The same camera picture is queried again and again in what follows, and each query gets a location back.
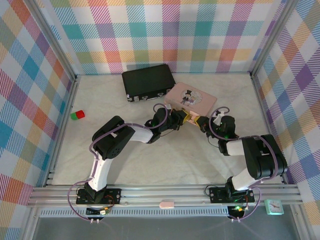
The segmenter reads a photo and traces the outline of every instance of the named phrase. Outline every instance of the clock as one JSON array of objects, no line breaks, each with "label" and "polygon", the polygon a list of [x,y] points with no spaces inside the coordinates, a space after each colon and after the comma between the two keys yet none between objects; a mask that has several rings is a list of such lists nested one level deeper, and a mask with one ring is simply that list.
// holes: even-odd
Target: clock
[{"label": "clock", "polygon": [[266,199],[264,204],[268,215],[282,215],[285,213],[280,200]]}]

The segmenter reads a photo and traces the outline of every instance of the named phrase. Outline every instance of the plaid wall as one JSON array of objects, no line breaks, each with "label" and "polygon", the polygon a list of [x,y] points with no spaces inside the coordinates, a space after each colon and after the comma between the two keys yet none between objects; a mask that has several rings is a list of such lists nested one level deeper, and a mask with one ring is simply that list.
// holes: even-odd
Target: plaid wall
[{"label": "plaid wall", "polygon": [[172,72],[247,72],[285,2],[38,0],[80,74],[119,74],[128,65],[156,63]]},{"label": "plaid wall", "polygon": [[300,0],[255,81],[320,239],[320,0]]},{"label": "plaid wall", "polygon": [[18,238],[71,81],[22,0],[0,1],[0,239]]}]

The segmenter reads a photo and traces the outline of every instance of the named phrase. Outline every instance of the white floor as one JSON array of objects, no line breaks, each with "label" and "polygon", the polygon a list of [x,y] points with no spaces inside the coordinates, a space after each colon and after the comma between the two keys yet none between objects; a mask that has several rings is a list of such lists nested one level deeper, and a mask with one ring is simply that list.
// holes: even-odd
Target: white floor
[{"label": "white floor", "polygon": [[[217,97],[214,108],[228,106],[239,136],[267,134],[248,74],[173,76],[176,82]],[[92,135],[115,115],[144,124],[154,115],[153,105],[163,101],[127,102],[121,75],[82,76],[72,112],[83,110],[86,116],[68,121],[52,183],[86,180],[94,159],[88,150]],[[219,184],[245,167],[243,156],[223,156],[204,133],[186,123],[153,144],[129,142],[113,161],[107,180],[108,184]]]}]

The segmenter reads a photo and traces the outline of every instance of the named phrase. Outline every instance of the black case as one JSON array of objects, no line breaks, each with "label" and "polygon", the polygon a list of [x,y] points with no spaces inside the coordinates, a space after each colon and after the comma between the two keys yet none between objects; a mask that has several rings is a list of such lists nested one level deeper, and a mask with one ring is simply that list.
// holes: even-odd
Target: black case
[{"label": "black case", "polygon": [[167,64],[125,71],[122,79],[129,102],[161,98],[176,84]]}]

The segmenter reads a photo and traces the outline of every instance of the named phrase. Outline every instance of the pink box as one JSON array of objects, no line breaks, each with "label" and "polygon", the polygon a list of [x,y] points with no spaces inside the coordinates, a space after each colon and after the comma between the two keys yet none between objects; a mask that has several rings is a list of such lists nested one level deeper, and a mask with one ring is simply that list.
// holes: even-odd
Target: pink box
[{"label": "pink box", "polygon": [[207,116],[217,101],[204,91],[200,91],[183,82],[178,82],[165,96],[164,102],[170,104],[173,109],[184,109],[193,117]]}]

